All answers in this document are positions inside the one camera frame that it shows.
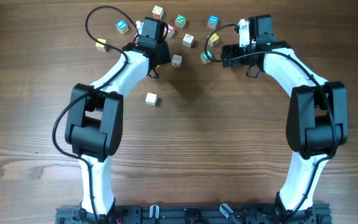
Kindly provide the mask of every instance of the wooden surface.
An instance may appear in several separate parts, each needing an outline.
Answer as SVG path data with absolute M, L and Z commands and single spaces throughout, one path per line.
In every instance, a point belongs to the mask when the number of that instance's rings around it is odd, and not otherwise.
M 124 103 L 124 134 L 112 161 L 117 204 L 273 202 L 287 176 L 291 150 L 285 138 L 289 97 L 267 76 L 247 68 L 203 65 L 200 53 L 210 14 L 218 26 L 260 14 L 273 16 L 277 40 L 286 40 L 317 74 L 342 81 L 348 91 L 349 139 L 323 171 L 315 202 L 330 203 L 335 223 L 358 223 L 358 1 L 4 1 L 0 0 L 0 223 L 52 223 L 55 209 L 82 199 L 77 161 L 52 145 L 55 118 L 78 82 L 91 83 L 117 61 L 86 35 L 87 13 L 117 6 L 134 21 L 163 7 L 163 20 L 187 17 L 168 40 L 182 68 L 158 68 Z M 103 10 L 91 18 L 95 37 L 121 47 L 134 36 Z M 185 34 L 193 48 L 182 46 Z M 219 33 L 217 47 L 238 42 L 233 30 Z M 147 92 L 160 97 L 145 104 Z M 63 125 L 59 143 L 63 140 Z

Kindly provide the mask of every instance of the yellow cube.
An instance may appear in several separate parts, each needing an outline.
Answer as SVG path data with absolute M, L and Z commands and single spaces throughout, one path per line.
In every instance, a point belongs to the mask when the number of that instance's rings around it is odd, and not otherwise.
M 106 40 L 103 40 L 103 39 L 98 39 L 98 41 L 102 42 L 102 43 L 106 43 Z M 99 44 L 99 43 L 96 43 L 96 48 L 100 51 L 107 51 L 107 46 L 106 45 L 102 45 L 102 44 Z
M 208 41 L 208 44 L 213 47 L 215 46 L 216 44 L 219 43 L 219 36 L 214 34 L 211 36 L 211 38 L 209 38 L 209 41 Z

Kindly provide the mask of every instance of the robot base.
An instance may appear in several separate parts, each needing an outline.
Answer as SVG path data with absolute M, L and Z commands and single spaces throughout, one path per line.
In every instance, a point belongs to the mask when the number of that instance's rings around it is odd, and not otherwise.
M 273 203 L 250 204 L 231 207 L 234 216 L 243 224 L 273 224 Z M 150 218 L 150 207 L 137 205 L 116 205 L 107 224 L 234 224 L 220 211 L 219 206 L 205 207 L 159 207 Z M 91 224 L 80 218 L 80 208 L 58 208 L 55 224 Z M 288 222 L 296 224 L 332 224 L 329 204 L 313 205 L 312 215 L 308 220 Z

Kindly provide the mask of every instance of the wood grain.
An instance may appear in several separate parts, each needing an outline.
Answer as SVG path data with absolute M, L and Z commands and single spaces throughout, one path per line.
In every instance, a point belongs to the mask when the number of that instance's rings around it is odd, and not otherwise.
M 171 55 L 183 56 L 182 68 L 158 68 L 161 79 L 146 78 L 124 103 L 124 135 L 112 161 L 117 204 L 273 201 L 290 164 L 288 96 L 267 75 L 247 78 L 246 68 L 200 60 L 210 14 L 219 26 L 271 14 L 278 40 L 314 72 L 347 87 L 349 139 L 326 165 L 314 200 L 331 204 L 335 223 L 358 223 L 358 1 L 339 0 L 0 0 L 0 223 L 51 223 L 56 208 L 81 201 L 80 167 L 54 149 L 51 130 L 73 86 L 97 80 L 119 57 L 97 51 L 85 33 L 87 13 L 102 4 L 135 21 L 151 16 L 156 4 L 164 21 L 173 24 L 177 14 L 188 20 L 168 40 Z M 103 10 L 89 28 L 120 47 L 135 30 L 119 34 L 119 19 Z M 196 40 L 191 49 L 181 43 L 186 33 Z M 219 36 L 215 56 L 238 42 L 232 30 Z M 159 106 L 145 104 L 147 92 L 160 97 Z M 63 127 L 58 141 L 70 150 Z

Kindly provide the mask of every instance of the robotic arm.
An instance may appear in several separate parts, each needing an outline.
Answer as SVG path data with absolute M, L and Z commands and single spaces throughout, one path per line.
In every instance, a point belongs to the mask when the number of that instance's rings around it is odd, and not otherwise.
M 83 98 L 68 111 L 65 139 L 72 145 L 73 153 L 79 156 L 83 174 L 84 197 L 81 206 L 76 208 L 81 222 L 117 223 L 113 218 L 117 215 L 113 213 L 118 212 L 119 206 L 115 206 L 111 188 L 111 159 L 121 141 L 123 100 L 157 65 L 170 62 L 168 45 L 162 37 L 164 26 L 166 23 L 146 17 L 137 44 L 129 43 L 123 48 L 129 64 L 108 85 Z M 246 223 L 261 223 L 261 220 L 268 220 L 266 224 L 309 220 L 314 212 L 313 192 L 321 171 L 328 159 L 335 155 L 336 146 L 344 144 L 347 140 L 346 89 L 340 82 L 330 83 L 317 75 L 313 75 L 312 80 L 308 74 L 313 72 L 299 61 L 291 47 L 286 42 L 275 41 L 270 16 L 251 17 L 248 21 L 242 19 L 236 26 L 236 31 L 240 34 L 239 44 L 223 46 L 223 67 L 258 66 L 260 72 L 265 71 L 283 87 L 291 97 L 286 133 L 287 141 L 293 150 L 287 180 L 277 193 L 272 212 L 263 215 L 262 218 L 247 216 L 245 212 L 242 220 Z M 125 56 L 121 55 L 117 64 L 90 86 L 77 84 L 71 93 L 71 101 L 104 85 L 124 63 Z M 319 94 L 319 90 L 324 92 L 328 104 Z M 327 115 L 316 117 L 315 108 L 328 110 Z M 94 110 L 103 112 L 101 120 L 85 115 L 85 111 Z M 330 116 L 334 116 L 333 121 L 329 120 Z M 83 160 L 91 164 L 90 170 Z M 233 211 L 225 205 L 220 209 L 220 215 L 230 217 L 234 223 L 243 223 L 236 218 L 240 217 L 239 215 L 233 214 L 244 208 Z M 170 214 L 174 214 L 174 210 L 168 209 L 171 211 Z M 154 220 L 151 222 L 147 219 L 144 220 L 145 223 L 148 221 L 150 224 L 156 224 L 155 220 L 161 217 L 156 205 L 144 211 L 150 213 L 149 218 Z M 186 208 L 184 211 L 185 220 L 189 214 L 191 217 L 203 216 L 201 211 Z M 173 218 L 176 218 L 173 223 L 178 221 L 182 213 L 173 215 Z M 60 220 L 57 223 L 75 221 L 71 213 L 68 217 L 67 220 Z

